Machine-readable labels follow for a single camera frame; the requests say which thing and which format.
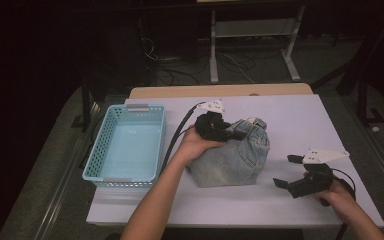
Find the blue plastic basket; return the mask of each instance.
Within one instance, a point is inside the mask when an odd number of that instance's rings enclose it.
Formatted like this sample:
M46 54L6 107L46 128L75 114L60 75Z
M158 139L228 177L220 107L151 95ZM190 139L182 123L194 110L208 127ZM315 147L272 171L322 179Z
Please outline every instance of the blue plastic basket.
M164 114L163 105L110 106L83 179L98 187L151 187L161 170Z

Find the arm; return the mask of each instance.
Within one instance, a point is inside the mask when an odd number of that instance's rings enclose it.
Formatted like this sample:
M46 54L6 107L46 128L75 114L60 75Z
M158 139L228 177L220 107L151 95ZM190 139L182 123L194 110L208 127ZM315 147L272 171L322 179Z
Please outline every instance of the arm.
M184 168L206 149L223 144L203 140L195 128L188 130L164 172L133 212L121 240L161 239Z
M334 181L330 190L316 193L315 197L328 201L336 215L353 230L357 239L384 239L382 231L339 182Z

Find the white bracket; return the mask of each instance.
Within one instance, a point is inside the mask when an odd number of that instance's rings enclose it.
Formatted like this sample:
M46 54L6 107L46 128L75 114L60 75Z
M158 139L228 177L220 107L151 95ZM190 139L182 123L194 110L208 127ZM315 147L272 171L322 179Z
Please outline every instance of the white bracket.
M333 160L349 157L350 154L347 151L331 151L324 149L310 148L307 154L304 156L302 163L305 164L322 164Z
M221 99L212 102L200 103L196 106L196 108L215 113L224 113L224 106Z

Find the dark background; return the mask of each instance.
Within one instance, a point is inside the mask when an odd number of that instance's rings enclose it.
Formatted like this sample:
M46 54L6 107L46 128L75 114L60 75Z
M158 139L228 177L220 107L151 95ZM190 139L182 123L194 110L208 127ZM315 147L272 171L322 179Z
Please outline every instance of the dark background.
M377 36L384 26L384 1L349 2L355 4L308 7L300 37L373 32ZM129 5L128 1L105 3ZM149 83L152 66L142 54L141 36L156 39L160 51L193 57L196 39L209 34L208 12L149 12L147 21L139 24L143 14L138 12L121 16L112 11L75 10L93 7L93 1L0 1L0 229L61 108L82 79L90 80L98 100L108 92L128 93ZM223 17L232 18L229 10L224 13ZM367 17L376 27L366 24ZM384 44L375 56L366 76L384 91L384 74L380 74L384 73L380 70L384 69Z

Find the floor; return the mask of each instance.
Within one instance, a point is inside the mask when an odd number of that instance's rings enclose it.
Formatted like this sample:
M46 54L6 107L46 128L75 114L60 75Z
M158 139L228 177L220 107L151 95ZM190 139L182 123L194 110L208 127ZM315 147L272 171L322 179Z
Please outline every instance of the floor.
M298 39L292 58L301 81L311 84L355 54L360 41L340 41L332 45L331 36ZM280 49L284 38L241 38L219 41L219 84L290 83ZM209 84L208 48L202 44L197 60L176 56L160 56L153 69L152 86ZM363 126L356 117L356 93L339 96L335 88L341 76L314 90L319 94L331 120L351 153L351 159L384 219L384 123ZM73 127L76 116L82 115L81 91L76 90L52 129L46 144L1 231L0 239L106 239L120 233L119 226L98 227L85 222L95 186L82 179L82 166L96 134L98 119L106 106L123 102L126 95L111 96L101 102L92 115L87 131ZM369 107L384 118L384 99L376 89L369 88ZM304 229L278 239L333 239L338 229ZM231 234L233 239L256 239L267 234L255 230ZM353 239L348 231L344 239Z

